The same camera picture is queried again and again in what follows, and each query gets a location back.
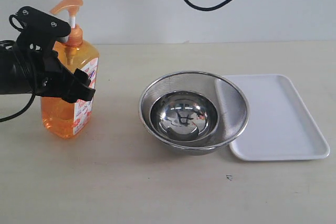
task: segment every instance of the pump nozzle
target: pump nozzle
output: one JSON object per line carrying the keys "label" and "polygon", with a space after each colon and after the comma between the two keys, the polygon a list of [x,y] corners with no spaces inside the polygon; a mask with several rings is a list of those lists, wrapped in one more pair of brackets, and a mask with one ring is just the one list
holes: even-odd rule
{"label": "pump nozzle", "polygon": [[62,0],[50,13],[57,15],[62,10],[67,10],[69,13],[69,24],[71,26],[71,33],[66,44],[70,47],[78,47],[83,42],[83,31],[76,24],[76,14],[79,11],[80,6],[83,5],[83,0]]}

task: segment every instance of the white tray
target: white tray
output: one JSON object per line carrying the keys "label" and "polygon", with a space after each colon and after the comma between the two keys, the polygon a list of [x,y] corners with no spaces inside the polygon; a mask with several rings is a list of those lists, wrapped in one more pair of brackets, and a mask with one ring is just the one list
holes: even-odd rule
{"label": "white tray", "polygon": [[330,148],[292,82],[278,74],[223,76],[250,105],[250,119],[230,149],[245,161],[325,158]]}

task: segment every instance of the metal colander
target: metal colander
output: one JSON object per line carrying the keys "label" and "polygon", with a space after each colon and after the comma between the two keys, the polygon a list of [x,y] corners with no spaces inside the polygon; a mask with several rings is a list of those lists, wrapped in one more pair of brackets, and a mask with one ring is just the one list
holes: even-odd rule
{"label": "metal colander", "polygon": [[[163,96],[175,92],[197,93],[210,100],[218,113],[216,137],[203,146],[188,146],[176,143],[158,134],[151,123],[151,110]],[[249,106],[244,94],[225,78],[207,72],[182,71],[167,74],[152,82],[142,93],[139,115],[146,129],[166,145],[185,152],[212,152],[215,148],[228,144],[245,129],[249,118]]]}

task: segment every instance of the table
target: table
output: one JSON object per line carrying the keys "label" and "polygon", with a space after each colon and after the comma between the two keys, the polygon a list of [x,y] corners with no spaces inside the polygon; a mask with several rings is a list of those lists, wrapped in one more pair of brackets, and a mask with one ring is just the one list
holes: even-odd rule
{"label": "table", "polygon": [[[39,98],[0,124],[0,223],[333,223],[336,42],[100,45],[93,118],[74,141],[47,132]],[[228,147],[179,156],[138,117],[144,88],[179,70],[280,73],[303,98],[331,154],[249,163]],[[2,96],[1,113],[29,96]]]}

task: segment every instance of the soap dispenser bottle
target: soap dispenser bottle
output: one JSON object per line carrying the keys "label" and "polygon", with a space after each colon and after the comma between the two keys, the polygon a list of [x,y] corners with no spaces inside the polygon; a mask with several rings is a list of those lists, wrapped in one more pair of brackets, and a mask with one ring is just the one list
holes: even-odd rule
{"label": "soap dispenser bottle", "polygon": [[[62,0],[50,11],[57,15],[60,11],[67,10],[70,16],[71,33],[68,41],[56,42],[54,50],[58,52],[61,63],[72,73],[77,68],[86,72],[91,80],[89,87],[95,88],[99,52],[83,40],[83,31],[75,23],[76,14],[82,5],[82,0]],[[61,98],[42,97],[40,101],[44,127],[61,138],[76,136],[90,120],[93,100],[67,103]]]}

